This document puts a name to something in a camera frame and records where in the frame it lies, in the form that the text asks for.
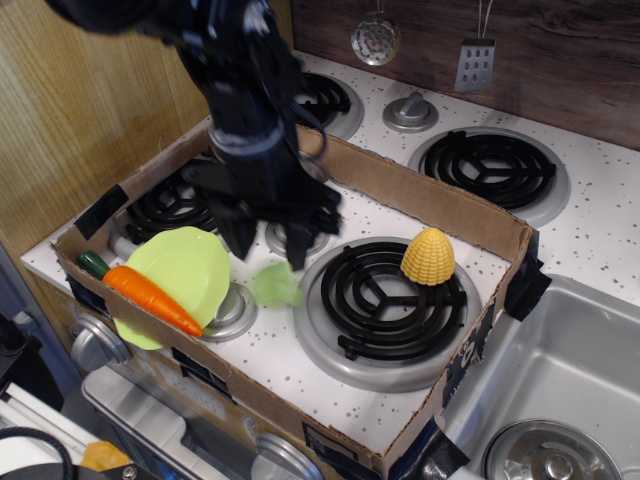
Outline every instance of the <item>toy carrot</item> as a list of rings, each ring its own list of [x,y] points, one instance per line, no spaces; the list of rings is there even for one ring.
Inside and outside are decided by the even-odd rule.
[[[87,250],[78,257],[78,265],[98,280],[150,313],[194,337],[202,336],[202,327],[158,285],[126,265],[109,266],[100,256]]]

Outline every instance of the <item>cardboard box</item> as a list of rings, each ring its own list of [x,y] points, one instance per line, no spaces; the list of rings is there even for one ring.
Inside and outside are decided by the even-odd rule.
[[[226,393],[248,411],[264,419],[268,428],[284,432],[296,446],[309,453],[314,441],[335,442],[345,449],[352,461],[350,467],[387,477],[392,465],[407,452],[411,444],[435,415],[442,412],[458,386],[471,360],[482,352],[484,339],[497,313],[503,308],[509,284],[519,272],[527,255],[535,260],[535,231],[526,222],[507,211],[442,182],[425,177],[336,138],[330,138],[323,163],[339,182],[359,190],[378,202],[435,226],[472,245],[499,255],[511,263],[489,302],[476,319],[467,339],[458,347],[449,367],[424,399],[421,408],[404,426],[383,454],[372,452],[331,426],[322,425],[309,415],[249,378],[224,359],[213,354],[202,342],[190,337],[140,309],[128,299],[81,270],[75,259],[87,249],[101,252],[107,248],[109,219],[152,186],[184,165],[210,145],[209,119],[205,119],[186,135],[114,187],[92,206],[76,225],[55,245],[62,268],[73,284],[104,300],[108,314],[130,319],[135,328],[149,333],[170,349],[185,353],[189,359],[205,367],[224,383]],[[301,150],[313,153],[320,149],[322,138],[312,130],[300,128]],[[340,476],[337,470],[320,462],[326,477]]]

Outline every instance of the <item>stainless steel sink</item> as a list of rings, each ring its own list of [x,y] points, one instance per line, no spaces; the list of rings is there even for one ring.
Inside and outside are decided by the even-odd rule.
[[[471,459],[458,478],[483,475],[500,431],[544,419],[590,437],[624,480],[640,479],[640,308],[552,276],[523,322],[499,319],[443,417]]]

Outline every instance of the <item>yellow corn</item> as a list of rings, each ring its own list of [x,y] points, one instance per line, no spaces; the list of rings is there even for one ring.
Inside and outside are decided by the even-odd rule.
[[[429,286],[449,280],[455,268],[453,245],[437,228],[427,228],[416,235],[400,265],[409,280]]]

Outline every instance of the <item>orange carrot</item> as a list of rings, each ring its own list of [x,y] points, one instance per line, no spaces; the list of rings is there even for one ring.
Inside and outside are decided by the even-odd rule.
[[[126,265],[109,270],[102,281],[145,310],[194,337],[202,336],[202,327],[158,285]]]

